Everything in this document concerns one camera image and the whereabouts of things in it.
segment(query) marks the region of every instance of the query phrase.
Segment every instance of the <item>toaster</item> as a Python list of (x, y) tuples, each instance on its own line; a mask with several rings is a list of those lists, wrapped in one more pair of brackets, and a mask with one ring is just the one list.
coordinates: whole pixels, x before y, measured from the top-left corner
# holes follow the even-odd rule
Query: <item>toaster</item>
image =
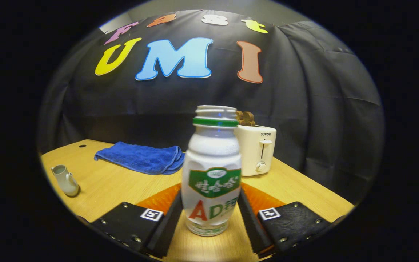
[(267, 173), (276, 144), (276, 129), (266, 126), (242, 126), (234, 129), (242, 158), (242, 176)]

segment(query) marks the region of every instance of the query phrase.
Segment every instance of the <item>green label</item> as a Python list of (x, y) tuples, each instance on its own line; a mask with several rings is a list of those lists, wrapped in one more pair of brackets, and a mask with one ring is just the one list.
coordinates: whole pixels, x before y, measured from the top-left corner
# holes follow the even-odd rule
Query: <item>green label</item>
[(225, 195), (240, 185), (240, 169), (214, 167), (207, 171), (191, 170), (188, 185), (206, 198)]

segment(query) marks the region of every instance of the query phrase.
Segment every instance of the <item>letter m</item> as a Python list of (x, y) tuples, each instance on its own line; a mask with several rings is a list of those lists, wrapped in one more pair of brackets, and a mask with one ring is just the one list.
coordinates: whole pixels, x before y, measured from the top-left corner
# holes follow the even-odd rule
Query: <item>letter m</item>
[(135, 79), (150, 80), (158, 76), (155, 70), (158, 61), (164, 76), (168, 77), (183, 59), (183, 66), (177, 71), (182, 78), (208, 78), (211, 70), (206, 67), (208, 46), (213, 43), (209, 38), (191, 38), (179, 50), (175, 50), (169, 40), (158, 40), (148, 44), (148, 56), (143, 68)]

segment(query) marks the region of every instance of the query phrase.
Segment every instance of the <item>white plastic bottle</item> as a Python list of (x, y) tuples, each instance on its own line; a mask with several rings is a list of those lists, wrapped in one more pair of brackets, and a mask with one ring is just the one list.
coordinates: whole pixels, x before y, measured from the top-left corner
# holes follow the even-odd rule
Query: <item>white plastic bottle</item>
[(198, 106), (196, 113), (181, 193), (188, 229), (209, 237), (226, 230), (240, 194), (241, 157), (234, 135), (238, 121), (236, 109), (228, 106)]

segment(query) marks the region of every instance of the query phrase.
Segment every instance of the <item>small jug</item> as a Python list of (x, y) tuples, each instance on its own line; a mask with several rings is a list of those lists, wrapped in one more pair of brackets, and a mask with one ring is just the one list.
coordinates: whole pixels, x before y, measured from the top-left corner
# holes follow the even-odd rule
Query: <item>small jug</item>
[(75, 179), (73, 179), (72, 173), (67, 171), (67, 168), (59, 164), (58, 166), (52, 167), (51, 171), (55, 175), (61, 190), (68, 196), (76, 196), (79, 192), (79, 186)]

